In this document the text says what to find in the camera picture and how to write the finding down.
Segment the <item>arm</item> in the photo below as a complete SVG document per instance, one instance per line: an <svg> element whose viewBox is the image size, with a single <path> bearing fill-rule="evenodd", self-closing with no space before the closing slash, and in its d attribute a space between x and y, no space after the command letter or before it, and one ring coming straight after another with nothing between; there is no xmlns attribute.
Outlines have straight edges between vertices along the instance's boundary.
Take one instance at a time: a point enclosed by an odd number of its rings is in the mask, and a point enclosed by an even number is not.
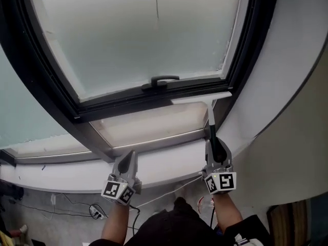
<svg viewBox="0 0 328 246"><path fill-rule="evenodd" d="M127 235L128 221L129 205L114 204L102 230L101 238L123 245Z"/></svg>
<svg viewBox="0 0 328 246"><path fill-rule="evenodd" d="M213 195L217 223L222 232L226 228L242 221L241 214L228 193Z"/></svg>

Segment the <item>person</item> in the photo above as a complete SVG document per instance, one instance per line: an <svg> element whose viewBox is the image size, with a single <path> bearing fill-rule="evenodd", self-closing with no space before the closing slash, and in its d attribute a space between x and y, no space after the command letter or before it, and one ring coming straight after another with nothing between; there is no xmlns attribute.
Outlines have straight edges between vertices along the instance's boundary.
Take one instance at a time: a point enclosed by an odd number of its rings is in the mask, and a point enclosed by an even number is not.
<svg viewBox="0 0 328 246"><path fill-rule="evenodd" d="M213 196L219 236L182 197L174 209L151 216L127 243L134 245L271 245L269 233L256 215L242 220L228 193ZM115 204L101 234L90 246L119 246L126 239L129 206Z"/></svg>

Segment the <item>wall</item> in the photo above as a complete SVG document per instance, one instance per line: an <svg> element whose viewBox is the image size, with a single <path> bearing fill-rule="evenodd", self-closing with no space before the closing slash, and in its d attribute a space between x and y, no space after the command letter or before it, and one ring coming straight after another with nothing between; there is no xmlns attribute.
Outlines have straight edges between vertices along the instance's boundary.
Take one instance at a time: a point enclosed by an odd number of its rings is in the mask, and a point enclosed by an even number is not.
<svg viewBox="0 0 328 246"><path fill-rule="evenodd" d="M328 48L287 109L234 159L243 205L273 205L328 191Z"/></svg>
<svg viewBox="0 0 328 246"><path fill-rule="evenodd" d="M0 47L0 148L67 134L35 100Z"/></svg>

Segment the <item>window frame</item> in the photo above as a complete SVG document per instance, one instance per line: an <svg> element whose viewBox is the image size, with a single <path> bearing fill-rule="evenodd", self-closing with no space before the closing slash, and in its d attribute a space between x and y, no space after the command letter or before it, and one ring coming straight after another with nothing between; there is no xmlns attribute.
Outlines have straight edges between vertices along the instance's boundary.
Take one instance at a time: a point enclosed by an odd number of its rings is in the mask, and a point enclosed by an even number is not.
<svg viewBox="0 0 328 246"><path fill-rule="evenodd" d="M111 147L95 131L90 121L169 106L172 105L171 99L175 98L230 91L232 97L218 100L214 107L218 130L238 98L260 54L275 4L276 0L248 0L245 21L226 79L175 81L168 83L165 90L146 93L141 87L137 87L81 103L43 36L31 0L1 0L0 19L4 24L0 27L0 43L20 79L46 111L88 148L91 154L95 153L106 162L112 162L114 157L128 149L146 152L207 137L208 125L205 125L205 130Z"/></svg>

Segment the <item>floor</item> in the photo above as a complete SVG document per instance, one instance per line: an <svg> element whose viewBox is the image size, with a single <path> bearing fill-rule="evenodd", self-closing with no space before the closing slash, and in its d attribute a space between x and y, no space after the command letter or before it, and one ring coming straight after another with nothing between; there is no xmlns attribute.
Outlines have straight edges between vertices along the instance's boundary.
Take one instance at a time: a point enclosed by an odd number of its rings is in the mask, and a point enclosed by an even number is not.
<svg viewBox="0 0 328 246"><path fill-rule="evenodd" d="M180 182L182 184L189 182L186 180ZM148 188L142 190L141 195L134 195L131 205L138 206L142 203L157 198L164 193L173 191L176 183ZM205 184L199 179L185 188L185 198L187 202L196 210L196 205L202 196L207 196L208 191ZM51 195L57 195L55 198L55 212L89 215L89 207L84 204L71 204L63 194L36 191L25 189L25 195L20 202L22 205L35 207L52 212L53 205L51 203ZM111 204L103 199L100 194L67 194L73 203L82 202L86 204L97 203L106 213L109 212ZM145 222L154 212L163 209L173 209L174 194L167 195L159 200L156 200L146 206L141 207L141 214L135 224L139 227ZM8 197L2 198L2 204L6 211L2 213L3 220L7 229L17 229L24 223L28 225L29 231L27 243L33 245L30 239L35 239L44 242L47 246L58 245L83 245L83 243L91 243L99 239L106 219L94 220L91 217L68 216L68 215L53 215L47 212L41 212L35 209L22 207L18 204L11 204ZM266 217L267 208L239 207L244 218L257 214L263 224L268 228ZM205 222L210 222L210 212L202 213L201 217ZM136 216L136 211L130 212L129 226L132 226ZM132 237L132 229L128 229L127 240Z"/></svg>

